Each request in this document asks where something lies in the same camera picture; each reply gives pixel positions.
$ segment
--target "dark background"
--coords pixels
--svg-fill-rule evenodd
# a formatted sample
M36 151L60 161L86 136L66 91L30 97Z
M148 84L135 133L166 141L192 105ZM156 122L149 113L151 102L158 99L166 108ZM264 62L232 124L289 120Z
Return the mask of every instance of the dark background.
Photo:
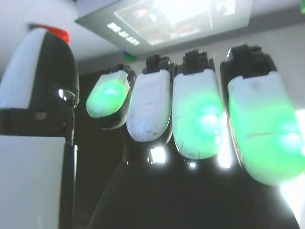
M190 168L171 139L167 162L149 165L141 160L147 152L135 146L125 126L101 130L85 103L109 70L80 78L74 228L86 228L94 211L91 229L299 228L279 190L252 180L236 158L228 170L213 160Z

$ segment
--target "white wall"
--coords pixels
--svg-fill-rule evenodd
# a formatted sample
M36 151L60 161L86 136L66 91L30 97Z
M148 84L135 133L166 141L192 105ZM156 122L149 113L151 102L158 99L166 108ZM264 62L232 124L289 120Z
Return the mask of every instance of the white wall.
M278 71L282 74L296 109L305 109L305 23L196 48L207 51L210 57L214 57L216 73L219 76L220 63L226 59L229 48L245 43L259 45L265 53L271 55ZM169 53L169 56L174 63L181 64L187 51L189 50ZM145 61L135 62L130 66L140 73L145 66Z

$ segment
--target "green light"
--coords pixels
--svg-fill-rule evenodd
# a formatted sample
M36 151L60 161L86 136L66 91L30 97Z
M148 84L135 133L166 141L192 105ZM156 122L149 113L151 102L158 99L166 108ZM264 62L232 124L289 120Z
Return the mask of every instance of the green light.
M101 76L91 91L86 108L92 118L101 118L117 112L123 105L129 91L126 77L117 79L111 76Z
M221 116L218 90L183 95L173 103L173 135L179 152L190 159L216 155L221 142Z
M305 170L304 142L295 110L287 101L243 109L229 101L230 117L242 163L257 181L278 185Z

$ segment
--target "red object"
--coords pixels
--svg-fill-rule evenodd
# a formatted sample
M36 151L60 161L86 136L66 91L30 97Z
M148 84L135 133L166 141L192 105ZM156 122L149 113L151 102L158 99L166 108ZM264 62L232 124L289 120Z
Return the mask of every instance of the red object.
M47 29L50 33L53 33L54 35L62 38L65 42L69 43L69 34L68 32L58 29L58 28L54 28L51 26L47 26L47 25L35 25L36 28L44 28Z

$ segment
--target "round hole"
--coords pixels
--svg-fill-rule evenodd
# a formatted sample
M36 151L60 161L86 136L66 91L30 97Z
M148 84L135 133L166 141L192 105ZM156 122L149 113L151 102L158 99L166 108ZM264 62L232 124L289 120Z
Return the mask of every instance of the round hole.
M47 113L45 111L36 111L33 115L36 120L44 120L47 118Z

